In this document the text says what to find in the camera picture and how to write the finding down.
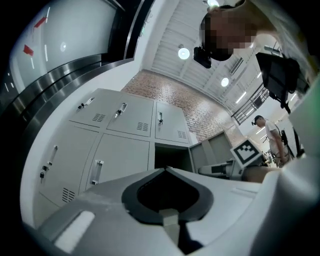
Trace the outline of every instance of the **locker door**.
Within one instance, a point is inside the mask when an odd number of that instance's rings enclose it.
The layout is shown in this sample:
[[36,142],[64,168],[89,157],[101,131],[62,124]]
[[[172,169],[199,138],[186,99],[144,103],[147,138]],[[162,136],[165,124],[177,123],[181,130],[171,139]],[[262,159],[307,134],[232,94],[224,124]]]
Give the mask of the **locker door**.
[[[158,121],[159,114],[162,114],[163,123]],[[157,102],[155,118],[156,139],[189,143],[185,115],[181,108]]]
[[125,111],[117,117],[114,115],[107,129],[150,137],[154,101],[127,94],[124,94],[120,101],[117,109],[121,109],[125,103]]
[[91,96],[94,100],[88,106],[81,109],[75,107],[70,121],[100,128],[114,114],[121,96],[119,91],[98,89]]
[[97,135],[98,132],[68,125],[57,139],[58,148],[39,190],[57,206],[78,195],[85,163]]
[[104,134],[94,155],[86,189],[148,170],[149,142]]

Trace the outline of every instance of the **person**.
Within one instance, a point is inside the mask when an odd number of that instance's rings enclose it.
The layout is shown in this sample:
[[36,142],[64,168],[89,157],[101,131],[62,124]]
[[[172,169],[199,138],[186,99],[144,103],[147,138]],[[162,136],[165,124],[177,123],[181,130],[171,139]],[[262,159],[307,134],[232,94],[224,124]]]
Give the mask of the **person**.
[[257,115],[254,118],[254,123],[259,127],[265,127],[266,135],[269,138],[270,150],[275,155],[275,164],[278,167],[282,167],[290,161],[291,157],[289,150],[282,142],[280,130],[270,120],[265,120],[261,115]]
[[274,1],[240,0],[235,6],[209,7],[199,36],[209,56],[225,61],[234,49],[248,48],[260,34],[269,34],[279,43],[281,53],[294,59],[305,79],[312,83],[319,61],[309,54],[308,42],[296,22]]

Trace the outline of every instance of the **white shirt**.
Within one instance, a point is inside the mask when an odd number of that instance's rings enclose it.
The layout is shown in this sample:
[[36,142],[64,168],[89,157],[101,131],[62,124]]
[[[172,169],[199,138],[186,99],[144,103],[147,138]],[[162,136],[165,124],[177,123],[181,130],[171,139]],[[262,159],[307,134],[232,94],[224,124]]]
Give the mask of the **white shirt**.
[[275,132],[279,133],[278,128],[276,127],[276,125],[273,122],[271,122],[269,120],[265,121],[265,132],[269,138],[270,150],[272,151],[272,153],[274,153],[276,155],[279,153],[279,149],[278,149],[276,139],[271,133],[271,131],[274,131],[274,130],[275,130]]
[[275,1],[251,0],[270,20],[275,27],[282,54],[294,59],[300,66],[301,73],[311,82],[317,76],[319,63],[310,56],[307,40],[296,22],[285,13]]

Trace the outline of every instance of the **brick wall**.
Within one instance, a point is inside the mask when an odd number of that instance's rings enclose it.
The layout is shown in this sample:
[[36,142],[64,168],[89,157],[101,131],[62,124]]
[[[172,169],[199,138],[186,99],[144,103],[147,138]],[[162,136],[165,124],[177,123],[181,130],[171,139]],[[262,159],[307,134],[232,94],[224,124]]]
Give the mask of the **brick wall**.
[[234,146],[244,139],[224,107],[205,94],[167,76],[143,70],[122,91],[182,108],[189,130],[196,134],[199,142],[222,130],[225,130]]

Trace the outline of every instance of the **metal railing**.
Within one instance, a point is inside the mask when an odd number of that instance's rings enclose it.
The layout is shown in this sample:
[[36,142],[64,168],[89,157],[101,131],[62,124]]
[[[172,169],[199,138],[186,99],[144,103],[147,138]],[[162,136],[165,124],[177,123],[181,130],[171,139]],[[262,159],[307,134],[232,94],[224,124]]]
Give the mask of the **metal railing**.
[[234,117],[239,125],[247,120],[259,107],[255,105],[255,101],[260,98],[261,102],[269,97],[269,91],[261,83],[259,88],[251,95],[250,99],[243,104],[231,117]]

